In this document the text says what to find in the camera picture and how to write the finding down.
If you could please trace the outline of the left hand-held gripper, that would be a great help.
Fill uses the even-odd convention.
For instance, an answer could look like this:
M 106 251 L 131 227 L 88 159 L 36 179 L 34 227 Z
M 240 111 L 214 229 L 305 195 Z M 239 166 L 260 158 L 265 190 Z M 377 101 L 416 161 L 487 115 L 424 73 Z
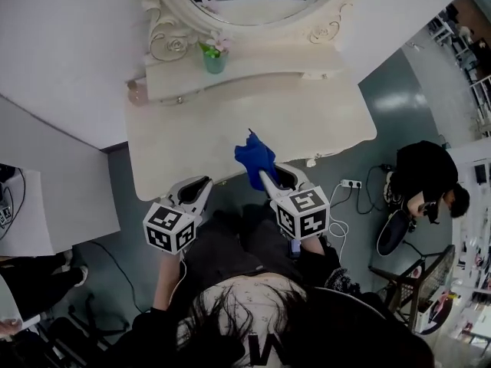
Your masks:
M 143 219 L 147 244 L 178 255 L 194 242 L 212 187 L 213 181 L 208 176 L 174 184 L 166 196 L 151 205 Z

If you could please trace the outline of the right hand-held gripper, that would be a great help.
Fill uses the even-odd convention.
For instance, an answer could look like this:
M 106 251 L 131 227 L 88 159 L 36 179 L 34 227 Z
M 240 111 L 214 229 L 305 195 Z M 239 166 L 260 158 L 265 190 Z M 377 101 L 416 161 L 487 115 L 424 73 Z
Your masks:
M 304 240 L 321 235 L 328 230 L 330 203 L 322 188 L 314 184 L 306 174 L 286 163 L 276 163 L 276 182 L 269 172 L 259 171 L 259 177 L 272 208 L 279 228 L 290 238 Z M 307 189 L 290 193 L 290 189 Z

